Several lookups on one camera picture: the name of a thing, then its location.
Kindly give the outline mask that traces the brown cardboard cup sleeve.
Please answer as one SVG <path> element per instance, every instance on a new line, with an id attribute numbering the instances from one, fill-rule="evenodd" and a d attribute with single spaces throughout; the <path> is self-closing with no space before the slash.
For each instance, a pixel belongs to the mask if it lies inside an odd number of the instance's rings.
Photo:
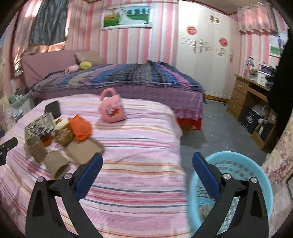
<path id="1" fill-rule="evenodd" d="M 39 136 L 32 136 L 27 139 L 26 147 L 31 153 L 34 160 L 38 163 L 43 162 L 48 154 Z"/>

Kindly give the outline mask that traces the printed snack bag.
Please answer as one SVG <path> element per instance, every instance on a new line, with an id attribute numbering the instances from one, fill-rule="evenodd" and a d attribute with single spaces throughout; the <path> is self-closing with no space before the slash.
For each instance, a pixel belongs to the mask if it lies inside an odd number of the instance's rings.
<path id="1" fill-rule="evenodd" d="M 34 136 L 39 136 L 41 138 L 48 135 L 54 130 L 55 126 L 56 124 L 52 113 L 46 112 L 24 128 L 25 140 Z"/>

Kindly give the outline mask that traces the small brown paper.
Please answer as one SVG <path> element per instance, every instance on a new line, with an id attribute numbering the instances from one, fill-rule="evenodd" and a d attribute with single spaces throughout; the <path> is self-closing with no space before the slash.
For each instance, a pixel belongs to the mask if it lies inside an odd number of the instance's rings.
<path id="1" fill-rule="evenodd" d="M 55 141 L 63 146 L 68 145 L 73 140 L 73 132 L 68 129 L 62 129 L 57 136 L 55 136 Z"/>

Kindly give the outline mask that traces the brown tray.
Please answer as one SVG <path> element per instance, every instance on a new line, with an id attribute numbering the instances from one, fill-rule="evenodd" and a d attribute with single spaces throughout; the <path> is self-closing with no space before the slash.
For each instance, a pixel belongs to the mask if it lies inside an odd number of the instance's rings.
<path id="1" fill-rule="evenodd" d="M 87 164 L 96 153 L 103 154 L 104 152 L 103 144 L 91 137 L 83 141 L 74 138 L 65 149 L 67 156 L 79 165 Z"/>

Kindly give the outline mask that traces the purple bed with quilt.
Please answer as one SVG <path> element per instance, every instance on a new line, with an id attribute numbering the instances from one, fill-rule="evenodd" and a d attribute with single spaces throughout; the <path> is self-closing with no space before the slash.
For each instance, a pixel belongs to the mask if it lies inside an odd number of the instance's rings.
<path id="1" fill-rule="evenodd" d="M 147 60 L 143 64 L 99 64 L 65 74 L 78 64 L 81 50 L 26 55 L 21 59 L 25 84 L 39 101 L 76 94 L 101 95 L 107 88 L 127 99 L 162 103 L 174 111 L 181 126 L 201 130 L 204 89 L 192 77 L 166 62 Z"/>

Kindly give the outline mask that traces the black box under desk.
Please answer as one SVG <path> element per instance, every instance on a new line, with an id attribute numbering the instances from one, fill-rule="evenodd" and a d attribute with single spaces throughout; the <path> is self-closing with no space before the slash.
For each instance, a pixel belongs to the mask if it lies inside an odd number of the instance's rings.
<path id="1" fill-rule="evenodd" d="M 249 109 L 246 111 L 244 116 L 241 120 L 241 125 L 250 133 L 252 134 L 259 124 L 258 120 L 261 118 L 261 116 L 256 113 L 254 110 Z"/>

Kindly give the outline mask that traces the pink striped bed cover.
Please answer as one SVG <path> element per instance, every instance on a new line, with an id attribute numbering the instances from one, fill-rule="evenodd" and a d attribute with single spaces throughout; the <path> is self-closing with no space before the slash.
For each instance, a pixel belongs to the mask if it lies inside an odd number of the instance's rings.
<path id="1" fill-rule="evenodd" d="M 92 94 L 42 101 L 1 140 L 18 138 L 7 164 L 1 166 L 1 204 L 18 229 L 25 232 L 36 179 L 52 179 L 45 165 L 26 150 L 24 128 L 56 100 L 61 119 L 81 116 L 91 123 L 92 138 L 104 146 L 102 169 L 80 200 L 103 237 L 191 237 L 180 156 L 182 131 L 173 111 L 158 102 L 122 99 L 126 120 L 104 123 L 99 96 Z"/>

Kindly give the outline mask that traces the pink piggy bank mug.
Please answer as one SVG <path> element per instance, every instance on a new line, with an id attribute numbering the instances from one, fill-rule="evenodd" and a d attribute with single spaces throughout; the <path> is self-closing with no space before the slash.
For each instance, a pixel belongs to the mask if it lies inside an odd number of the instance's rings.
<path id="1" fill-rule="evenodd" d="M 107 88 L 101 93 L 99 112 L 101 119 L 107 123 L 120 122 L 126 119 L 121 98 L 114 88 Z"/>

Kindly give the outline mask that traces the yellow plush toy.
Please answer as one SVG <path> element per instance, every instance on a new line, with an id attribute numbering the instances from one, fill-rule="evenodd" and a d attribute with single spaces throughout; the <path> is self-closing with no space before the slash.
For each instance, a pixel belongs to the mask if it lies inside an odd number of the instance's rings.
<path id="1" fill-rule="evenodd" d="M 79 70 L 86 70 L 92 68 L 92 63 L 88 61 L 82 61 L 79 64 Z"/>

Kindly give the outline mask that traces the tan pillow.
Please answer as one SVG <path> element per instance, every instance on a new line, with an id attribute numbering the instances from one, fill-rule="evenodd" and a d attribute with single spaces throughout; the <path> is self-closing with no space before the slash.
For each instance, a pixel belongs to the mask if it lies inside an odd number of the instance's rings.
<path id="1" fill-rule="evenodd" d="M 104 60 L 96 51 L 76 52 L 73 55 L 79 64 L 82 62 L 90 62 L 92 65 L 104 64 Z"/>

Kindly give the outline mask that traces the dark grey hanging cloth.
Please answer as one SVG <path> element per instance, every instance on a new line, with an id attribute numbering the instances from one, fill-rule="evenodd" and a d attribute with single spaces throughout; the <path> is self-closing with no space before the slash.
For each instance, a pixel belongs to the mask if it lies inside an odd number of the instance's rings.
<path id="1" fill-rule="evenodd" d="M 42 1 L 31 27 L 29 45 L 50 46 L 66 40 L 68 0 Z"/>

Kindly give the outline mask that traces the wooden desk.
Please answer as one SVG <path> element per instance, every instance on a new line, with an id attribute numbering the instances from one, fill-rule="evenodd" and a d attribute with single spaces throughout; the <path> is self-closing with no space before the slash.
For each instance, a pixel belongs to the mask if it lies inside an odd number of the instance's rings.
<path id="1" fill-rule="evenodd" d="M 277 114 L 269 107 L 267 99 L 270 89 L 244 76 L 235 77 L 227 111 L 240 123 L 247 110 L 258 113 L 261 118 L 251 138 L 262 151 L 270 152 L 277 123 Z"/>

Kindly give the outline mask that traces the framed wedding picture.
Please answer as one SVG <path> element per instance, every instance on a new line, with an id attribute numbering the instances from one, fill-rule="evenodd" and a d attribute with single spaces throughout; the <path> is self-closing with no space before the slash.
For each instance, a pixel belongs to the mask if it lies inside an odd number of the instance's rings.
<path id="1" fill-rule="evenodd" d="M 104 8 L 101 16 L 101 30 L 124 28 L 152 28 L 153 4 L 124 4 Z"/>

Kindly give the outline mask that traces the pink valance curtain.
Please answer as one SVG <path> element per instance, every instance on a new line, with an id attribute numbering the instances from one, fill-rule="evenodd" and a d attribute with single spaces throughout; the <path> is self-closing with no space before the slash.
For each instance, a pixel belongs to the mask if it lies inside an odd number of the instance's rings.
<path id="1" fill-rule="evenodd" d="M 237 8 L 238 29 L 243 33 L 278 31 L 273 7 L 268 1 L 251 3 Z"/>

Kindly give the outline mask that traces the framed photo right wall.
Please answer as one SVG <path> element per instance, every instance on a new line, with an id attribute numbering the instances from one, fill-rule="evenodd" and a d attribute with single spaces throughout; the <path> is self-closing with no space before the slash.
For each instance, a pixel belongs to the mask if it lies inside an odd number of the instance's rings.
<path id="1" fill-rule="evenodd" d="M 288 41 L 287 31 L 278 31 L 269 36 L 269 55 L 281 57 L 284 47 Z"/>

